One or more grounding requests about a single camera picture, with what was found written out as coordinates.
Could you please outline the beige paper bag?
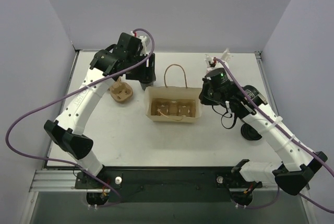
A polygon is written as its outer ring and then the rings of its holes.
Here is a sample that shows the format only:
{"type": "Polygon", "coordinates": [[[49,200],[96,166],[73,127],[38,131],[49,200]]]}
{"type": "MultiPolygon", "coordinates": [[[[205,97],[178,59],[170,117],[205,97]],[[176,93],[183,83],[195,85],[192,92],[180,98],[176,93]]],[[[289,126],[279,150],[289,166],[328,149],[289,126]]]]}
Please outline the beige paper bag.
{"type": "Polygon", "coordinates": [[[168,86],[166,74],[172,66],[181,67],[179,64],[171,64],[165,69],[163,86],[146,88],[145,114],[154,122],[195,123],[202,116],[202,104],[199,100],[201,88],[189,87],[185,72],[184,87],[168,86]]]}

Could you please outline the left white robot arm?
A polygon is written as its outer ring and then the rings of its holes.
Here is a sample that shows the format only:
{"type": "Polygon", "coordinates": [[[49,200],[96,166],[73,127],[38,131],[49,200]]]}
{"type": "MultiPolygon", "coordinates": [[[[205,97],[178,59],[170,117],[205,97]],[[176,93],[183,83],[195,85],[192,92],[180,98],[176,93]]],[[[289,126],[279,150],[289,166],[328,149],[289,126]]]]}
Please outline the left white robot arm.
{"type": "Polygon", "coordinates": [[[48,120],[44,125],[53,143],[89,172],[87,181],[95,188],[105,184],[106,175],[102,172],[103,164],[92,150],[93,140],[84,135],[89,117],[103,95],[123,74],[142,85],[155,81],[154,52],[147,50],[149,45],[154,46],[154,39],[148,31],[143,36],[138,32],[135,29],[131,33],[121,33],[116,44],[99,50],[75,97],[55,120],[48,120]]]}

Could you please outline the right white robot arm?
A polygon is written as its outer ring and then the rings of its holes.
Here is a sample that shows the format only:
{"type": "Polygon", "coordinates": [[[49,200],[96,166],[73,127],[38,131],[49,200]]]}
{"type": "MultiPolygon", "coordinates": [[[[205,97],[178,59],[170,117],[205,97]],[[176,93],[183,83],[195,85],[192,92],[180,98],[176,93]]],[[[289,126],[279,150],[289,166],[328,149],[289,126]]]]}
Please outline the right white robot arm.
{"type": "Polygon", "coordinates": [[[318,151],[310,155],[301,141],[294,144],[294,135],[266,98],[251,85],[238,87],[224,68],[209,68],[202,80],[201,104],[221,105],[232,112],[264,138],[281,159],[279,163],[248,161],[232,172],[232,182],[237,186],[253,181],[276,183],[286,193],[297,195],[327,161],[326,154],[318,151]]]}

